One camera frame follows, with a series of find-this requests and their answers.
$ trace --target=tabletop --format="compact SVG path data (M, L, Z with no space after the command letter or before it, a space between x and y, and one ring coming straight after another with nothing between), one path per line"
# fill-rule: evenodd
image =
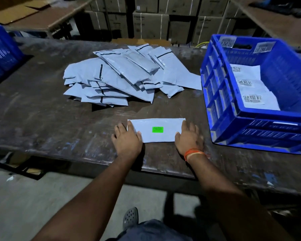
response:
M301 18L248 6L256 0L231 1L271 37L280 38L290 46L301 50Z
M60 25L76 13L80 12L93 0L59 1L51 4L40 12L5 25L6 30L11 31L50 31Z
M234 183L249 188L301 194L301 155L215 145L203 92L185 89L172 98L156 91L153 104L135 97L129 106L104 108L63 95L64 69L95 57L96 50L127 48L107 42L21 38L33 57L0 84L0 148L69 161L108 165L116 157L111 134L118 122L186 118L205 137L210 160ZM185 67L199 74L205 49L170 47ZM194 178L173 142L147 143L141 170Z

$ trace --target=green sticker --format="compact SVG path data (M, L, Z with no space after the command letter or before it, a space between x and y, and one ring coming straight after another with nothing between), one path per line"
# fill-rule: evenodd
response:
M164 127L153 127L153 133L164 133Z

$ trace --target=person's left hand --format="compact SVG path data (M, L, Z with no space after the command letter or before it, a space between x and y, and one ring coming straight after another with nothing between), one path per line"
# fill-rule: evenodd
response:
M115 126L115 134L111 136L117 155L120 157L135 160L141 152L143 142L141 140L141 133L137 134L131 121L127 122L127 128L122 123Z

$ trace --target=forearm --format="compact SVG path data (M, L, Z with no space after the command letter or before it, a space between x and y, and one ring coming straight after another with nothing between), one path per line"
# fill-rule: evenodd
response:
M204 155L189 163L228 240L293 240L267 211L230 182Z
M68 202L33 239L99 240L107 226L133 160L118 157Z

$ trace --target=blue plastic crate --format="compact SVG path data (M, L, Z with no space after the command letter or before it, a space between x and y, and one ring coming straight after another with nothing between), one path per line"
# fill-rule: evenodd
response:
M261 42L275 43L254 53ZM230 63L260 65L281 111L244 107ZM214 143L301 154L301 58L282 40L213 35L200 71Z
M0 25L0 77L23 58L23 53Z

